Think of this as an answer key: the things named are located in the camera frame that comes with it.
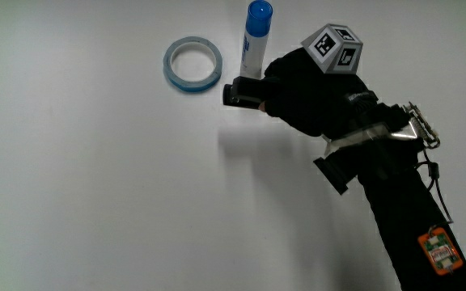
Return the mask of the person's right hand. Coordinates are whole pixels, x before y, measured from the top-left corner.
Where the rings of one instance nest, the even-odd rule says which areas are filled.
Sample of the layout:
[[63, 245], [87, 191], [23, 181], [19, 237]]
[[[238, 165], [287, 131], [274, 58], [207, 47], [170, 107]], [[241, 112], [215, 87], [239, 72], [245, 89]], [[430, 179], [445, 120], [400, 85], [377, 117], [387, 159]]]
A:
[[272, 61], [266, 79], [280, 88], [258, 109], [307, 135], [339, 137], [378, 98], [357, 76], [363, 42], [345, 25], [327, 24]]

